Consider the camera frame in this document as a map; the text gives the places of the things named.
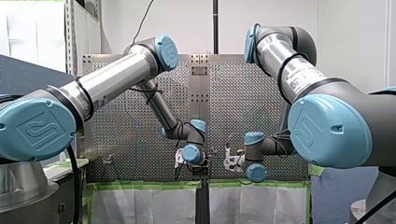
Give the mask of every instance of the green tape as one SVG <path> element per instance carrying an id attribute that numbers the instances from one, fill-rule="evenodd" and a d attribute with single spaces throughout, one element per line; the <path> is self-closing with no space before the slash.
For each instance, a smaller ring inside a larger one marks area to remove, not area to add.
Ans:
<path id="1" fill-rule="evenodd" d="M 249 180 L 242 179 L 244 183 L 249 183 Z M 209 187 L 210 188 L 236 188 L 242 187 L 243 184 L 239 183 L 236 180 L 211 180 Z M 303 189 L 310 186 L 309 181 L 264 181 L 262 183 L 252 183 L 249 186 L 256 187 L 270 187 L 270 188 L 287 188 L 287 189 Z"/>
<path id="2" fill-rule="evenodd" d="M 307 224 L 310 224 L 311 222 L 311 182 L 308 182 L 309 184 L 306 186 L 306 202 L 305 202 L 305 210 L 306 210 L 306 215 L 305 215 L 305 220 Z"/>
<path id="3" fill-rule="evenodd" d="M 108 190 L 108 189 L 198 189 L 201 187 L 199 181 L 181 181 L 181 182 L 144 182 L 144 181 L 116 181 L 109 183 L 91 183 L 87 185 L 87 189 Z"/>
<path id="4" fill-rule="evenodd" d="M 316 166 L 313 164 L 309 164 L 308 165 L 308 173 L 310 175 L 317 175 L 317 176 L 321 176 L 323 174 L 324 168 L 320 167 L 320 166 Z"/>
<path id="5" fill-rule="evenodd" d="M 92 209 L 93 209 L 93 188 L 89 188 L 87 185 L 87 195 L 86 195 L 86 200 L 87 200 L 87 216 L 88 216 L 88 224 L 92 224 Z"/>

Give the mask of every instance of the blue joint cap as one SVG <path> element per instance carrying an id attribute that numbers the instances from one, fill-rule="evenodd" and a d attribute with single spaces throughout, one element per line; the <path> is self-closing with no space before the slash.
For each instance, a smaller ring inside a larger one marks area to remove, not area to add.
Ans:
<path id="1" fill-rule="evenodd" d="M 257 143 L 260 143 L 262 140 L 264 140 L 265 135 L 264 133 L 260 132 L 250 132 L 245 134 L 245 145 L 246 146 L 251 146 Z"/>
<path id="2" fill-rule="evenodd" d="M 265 169 L 265 166 L 263 166 L 260 163 L 254 163 L 249 165 L 249 167 L 246 170 L 246 173 L 247 173 L 247 178 L 255 183 L 260 183 L 264 181 L 268 176 L 268 172 Z"/>
<path id="3" fill-rule="evenodd" d="M 0 109 L 0 156 L 47 160 L 63 152 L 75 132 L 75 119 L 64 105 L 42 98 L 17 100 Z"/>
<path id="4" fill-rule="evenodd" d="M 254 26 L 247 30 L 245 40 L 245 62 L 254 63 Z"/>
<path id="5" fill-rule="evenodd" d="M 192 119 L 190 123 L 197 128 L 199 131 L 205 133 L 206 132 L 206 122 L 200 119 Z"/>
<path id="6" fill-rule="evenodd" d="M 181 157 L 186 163 L 199 164 L 202 161 L 202 153 L 195 145 L 186 145 L 181 152 Z"/>
<path id="7" fill-rule="evenodd" d="M 155 50 L 165 71 L 172 71 L 177 67 L 177 47 L 171 37 L 168 35 L 157 35 L 155 37 Z"/>
<path id="8" fill-rule="evenodd" d="M 396 86 L 385 88 L 385 91 L 396 91 Z"/>
<path id="9" fill-rule="evenodd" d="M 297 152 L 315 165 L 353 168 L 372 153 L 370 128 L 347 102 L 326 94 L 307 95 L 289 112 L 290 139 Z"/>

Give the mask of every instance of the perforated metal panel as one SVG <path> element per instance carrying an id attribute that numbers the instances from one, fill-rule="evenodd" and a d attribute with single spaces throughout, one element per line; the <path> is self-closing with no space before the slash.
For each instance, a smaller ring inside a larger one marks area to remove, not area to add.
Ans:
<path id="1" fill-rule="evenodd" d="M 97 70 L 118 58 L 87 55 L 84 71 Z M 156 78 L 163 97 L 182 120 L 189 119 L 189 73 L 189 65 L 181 62 L 173 72 Z M 174 179 L 177 141 L 161 137 L 161 124 L 140 92 L 127 91 L 98 110 L 91 128 L 95 159 L 88 167 L 89 181 Z M 113 162 L 103 163 L 109 155 Z M 183 169 L 179 179 L 191 179 L 190 172 Z"/>
<path id="2" fill-rule="evenodd" d="M 84 72 L 90 73 L 119 57 L 86 55 Z M 195 110 L 196 105 L 191 107 L 191 100 L 197 100 L 196 90 L 205 90 L 194 88 L 190 91 L 191 85 L 195 85 L 189 83 L 191 65 L 190 55 L 183 55 L 176 70 L 157 77 L 164 99 L 182 120 L 195 116 L 195 111 L 191 110 Z M 200 105 L 199 109 L 209 110 L 206 113 L 209 119 L 205 119 L 208 123 L 207 145 L 217 151 L 210 178 L 236 178 L 236 173 L 223 167 L 225 142 L 232 135 L 234 154 L 238 148 L 243 148 L 246 132 L 275 133 L 282 101 L 275 82 L 256 65 L 244 63 L 242 55 L 210 55 L 208 66 L 209 77 L 202 79 L 209 78 L 210 90 L 200 93 L 201 96 L 208 93 L 209 102 Z M 94 160 L 88 168 L 89 181 L 174 180 L 176 141 L 161 137 L 161 125 L 139 92 L 127 91 L 97 111 L 91 127 Z M 112 164 L 103 163 L 109 155 L 113 157 Z M 264 162 L 271 179 L 304 180 L 307 177 L 306 163 L 299 156 L 290 156 L 286 160 L 268 156 Z M 190 172 L 183 169 L 179 180 L 190 179 Z"/>
<path id="3" fill-rule="evenodd" d="M 235 173 L 224 170 L 225 142 L 231 139 L 236 155 L 243 148 L 245 133 L 277 132 L 282 100 L 274 79 L 257 65 L 245 63 L 242 55 L 212 55 L 210 76 L 209 146 L 218 152 L 211 178 L 236 178 Z M 264 163 L 270 179 L 307 178 L 306 162 L 298 155 L 286 159 L 266 156 Z"/>

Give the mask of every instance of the logo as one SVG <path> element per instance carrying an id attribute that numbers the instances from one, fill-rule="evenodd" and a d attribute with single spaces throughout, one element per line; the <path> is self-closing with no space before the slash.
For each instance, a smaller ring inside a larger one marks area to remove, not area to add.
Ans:
<path id="1" fill-rule="evenodd" d="M 172 60 L 175 60 L 177 58 L 177 51 L 174 44 L 167 44 L 165 46 L 165 53 Z"/>
<path id="2" fill-rule="evenodd" d="M 29 144 L 40 151 L 65 135 L 52 112 L 44 112 L 18 125 L 18 131 Z"/>
<path id="3" fill-rule="evenodd" d="M 319 128 L 319 126 L 311 118 L 309 118 L 309 115 L 307 115 L 304 109 L 302 109 L 294 124 L 293 135 L 303 146 L 305 146 L 307 151 L 309 151 L 307 148 L 314 144 L 314 133 L 321 132 L 322 130 Z"/>

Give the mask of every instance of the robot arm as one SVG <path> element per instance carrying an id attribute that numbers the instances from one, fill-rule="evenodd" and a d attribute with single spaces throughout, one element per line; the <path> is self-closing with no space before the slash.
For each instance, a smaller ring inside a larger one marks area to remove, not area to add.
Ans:
<path id="1" fill-rule="evenodd" d="M 325 77 L 313 65 L 314 41 L 300 28 L 255 25 L 247 32 L 245 59 L 274 78 L 290 104 L 282 116 L 290 132 L 291 143 L 283 142 L 288 153 L 294 148 L 323 167 L 394 166 L 394 91 L 365 94 L 341 78 Z M 279 152 L 262 133 L 247 133 L 245 145 L 251 163 L 245 162 L 244 170 L 258 176 L 253 181 L 263 181 L 260 159 Z"/>
<path id="2" fill-rule="evenodd" d="M 177 63 L 175 43 L 170 37 L 160 35 L 135 43 L 121 59 L 59 89 L 48 86 L 0 104 L 0 157 L 11 161 L 43 161 L 58 155 L 94 111 L 134 85 L 141 90 L 152 90 L 152 79 L 163 71 L 173 70 Z M 185 126 L 179 132 L 180 138 L 191 141 L 193 152 L 198 148 L 199 158 L 192 162 L 203 161 L 205 123 L 192 120 L 178 124 L 158 92 L 149 105 L 169 138 L 177 138 L 178 126 Z"/>
<path id="3" fill-rule="evenodd" d="M 184 123 L 176 119 L 163 96 L 155 91 L 156 85 L 153 80 L 138 84 L 137 87 L 143 92 L 148 105 L 163 126 L 163 136 L 169 139 L 187 140 L 187 145 L 181 151 L 183 161 L 194 165 L 206 165 L 207 156 L 202 151 L 206 123 L 200 119 L 192 119 Z"/>

